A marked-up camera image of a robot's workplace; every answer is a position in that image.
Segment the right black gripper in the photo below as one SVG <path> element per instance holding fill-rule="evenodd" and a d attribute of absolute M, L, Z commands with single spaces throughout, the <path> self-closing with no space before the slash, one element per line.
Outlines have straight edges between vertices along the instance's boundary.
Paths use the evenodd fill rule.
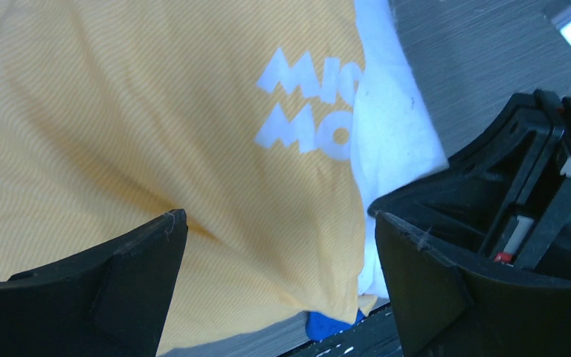
<path fill-rule="evenodd" d="M 515 268 L 571 280 L 571 97 L 511 96 L 446 170 L 376 199 L 452 245 Z"/>

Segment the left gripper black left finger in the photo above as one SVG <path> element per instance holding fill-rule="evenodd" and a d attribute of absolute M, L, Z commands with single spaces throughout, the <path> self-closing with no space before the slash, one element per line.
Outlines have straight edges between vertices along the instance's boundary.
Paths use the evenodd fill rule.
<path fill-rule="evenodd" d="M 0 356 L 154 356 L 187 231 L 171 210 L 0 282 Z"/>

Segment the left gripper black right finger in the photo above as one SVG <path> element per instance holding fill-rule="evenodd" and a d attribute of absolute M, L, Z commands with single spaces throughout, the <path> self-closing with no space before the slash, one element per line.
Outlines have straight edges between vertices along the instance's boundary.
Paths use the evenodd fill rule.
<path fill-rule="evenodd" d="M 571 280 L 495 263 L 379 213 L 405 356 L 571 356 Z"/>

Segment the white pillow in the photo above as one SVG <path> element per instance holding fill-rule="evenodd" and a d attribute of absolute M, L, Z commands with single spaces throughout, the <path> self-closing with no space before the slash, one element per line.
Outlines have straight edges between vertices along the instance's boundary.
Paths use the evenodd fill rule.
<path fill-rule="evenodd" d="M 338 314 L 360 295 L 387 296 L 367 208 L 387 193 L 448 165 L 386 1 L 339 1 L 323 84 L 347 110 L 320 123 L 317 145 L 328 163 L 317 186 L 288 194 L 271 179 L 262 210 L 248 214 L 266 247 L 271 279 L 300 300 Z"/>

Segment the orange pillowcase with white print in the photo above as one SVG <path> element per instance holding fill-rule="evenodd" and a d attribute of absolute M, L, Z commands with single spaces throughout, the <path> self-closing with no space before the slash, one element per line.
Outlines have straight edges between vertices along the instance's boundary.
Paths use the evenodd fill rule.
<path fill-rule="evenodd" d="M 0 1 L 0 280 L 173 209 L 159 352 L 300 312 L 352 323 L 352 1 Z"/>

